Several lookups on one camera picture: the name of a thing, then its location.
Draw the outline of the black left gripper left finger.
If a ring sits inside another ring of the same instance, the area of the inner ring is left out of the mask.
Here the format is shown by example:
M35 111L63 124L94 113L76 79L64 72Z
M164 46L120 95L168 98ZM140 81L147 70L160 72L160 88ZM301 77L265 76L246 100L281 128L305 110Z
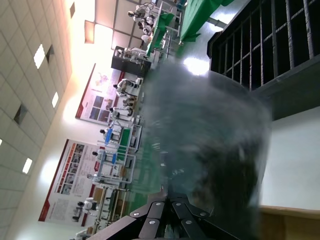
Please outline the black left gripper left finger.
M164 201L149 202L91 236L90 240L154 240L160 237Z

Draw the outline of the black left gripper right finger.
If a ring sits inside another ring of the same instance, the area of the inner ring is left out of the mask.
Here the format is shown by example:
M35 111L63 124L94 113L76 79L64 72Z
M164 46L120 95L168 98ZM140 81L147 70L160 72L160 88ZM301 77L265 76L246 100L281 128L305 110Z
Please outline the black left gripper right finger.
M251 240L253 234L237 218L210 215L186 199L169 199L169 220L180 238L190 240Z

